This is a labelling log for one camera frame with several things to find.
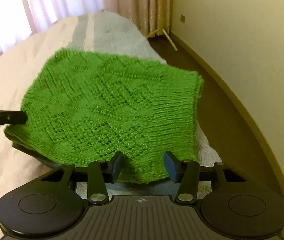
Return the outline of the green knitted vest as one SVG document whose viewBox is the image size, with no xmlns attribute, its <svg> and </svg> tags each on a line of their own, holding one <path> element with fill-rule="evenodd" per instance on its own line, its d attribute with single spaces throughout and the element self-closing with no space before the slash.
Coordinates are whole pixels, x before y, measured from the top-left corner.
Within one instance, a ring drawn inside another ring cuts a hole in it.
<svg viewBox="0 0 284 240">
<path fill-rule="evenodd" d="M 203 78 L 158 61 L 62 49 L 21 103 L 28 120 L 5 136 L 59 164 L 87 166 L 124 154 L 119 177 L 148 184 L 167 177 L 164 153 L 197 159 Z"/>
</svg>

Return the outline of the wall socket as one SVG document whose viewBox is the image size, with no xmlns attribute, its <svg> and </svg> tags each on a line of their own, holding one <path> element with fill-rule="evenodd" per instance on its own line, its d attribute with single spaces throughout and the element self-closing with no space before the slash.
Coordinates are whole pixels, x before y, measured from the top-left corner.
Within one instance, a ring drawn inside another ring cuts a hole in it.
<svg viewBox="0 0 284 240">
<path fill-rule="evenodd" d="M 181 18 L 180 18 L 181 22 L 184 23 L 185 22 L 185 16 L 183 14 L 181 14 Z"/>
</svg>

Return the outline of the wooden stand legs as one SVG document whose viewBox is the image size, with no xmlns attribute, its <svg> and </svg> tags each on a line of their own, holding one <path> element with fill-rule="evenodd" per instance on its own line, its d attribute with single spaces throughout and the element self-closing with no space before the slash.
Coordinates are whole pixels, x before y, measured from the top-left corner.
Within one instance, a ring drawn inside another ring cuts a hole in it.
<svg viewBox="0 0 284 240">
<path fill-rule="evenodd" d="M 147 38 L 165 37 L 169 44 L 177 51 L 177 46 L 170 37 L 172 0 L 148 0 L 148 33 Z"/>
</svg>

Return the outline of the folded blue garment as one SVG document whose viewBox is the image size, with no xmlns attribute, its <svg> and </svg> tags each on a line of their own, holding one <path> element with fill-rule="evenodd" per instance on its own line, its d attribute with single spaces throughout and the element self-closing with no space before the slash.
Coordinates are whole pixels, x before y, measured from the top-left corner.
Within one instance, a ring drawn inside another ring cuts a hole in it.
<svg viewBox="0 0 284 240">
<path fill-rule="evenodd" d="M 59 163 L 54 162 L 47 157 L 39 154 L 38 152 L 29 150 L 22 145 L 17 143 L 12 143 L 12 147 L 24 152 L 39 162 L 44 164 L 49 168 L 57 168 L 60 166 Z M 117 181 L 114 184 L 107 183 L 106 189 L 109 195 L 109 198 L 113 195 L 133 195 L 133 196 L 156 196 L 156 195 L 171 195 L 175 196 L 177 190 L 179 188 L 179 184 L 175 184 L 170 180 L 170 178 L 165 178 L 159 181 L 154 181 L 149 184 L 135 184 L 135 183 L 123 183 Z"/>
</svg>

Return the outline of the grey patterned bedspread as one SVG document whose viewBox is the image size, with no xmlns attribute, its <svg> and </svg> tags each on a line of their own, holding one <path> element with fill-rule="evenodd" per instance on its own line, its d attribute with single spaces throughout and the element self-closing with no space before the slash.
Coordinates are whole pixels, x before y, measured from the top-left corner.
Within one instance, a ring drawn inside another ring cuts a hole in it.
<svg viewBox="0 0 284 240">
<path fill-rule="evenodd" d="M 52 166 L 87 166 L 117 151 L 126 168 L 110 195 L 174 193 L 165 151 L 203 166 L 220 160 L 196 120 L 202 86 L 112 12 L 29 37 L 0 56 L 0 110 L 28 114 L 26 125 L 0 127 L 0 198 Z"/>
</svg>

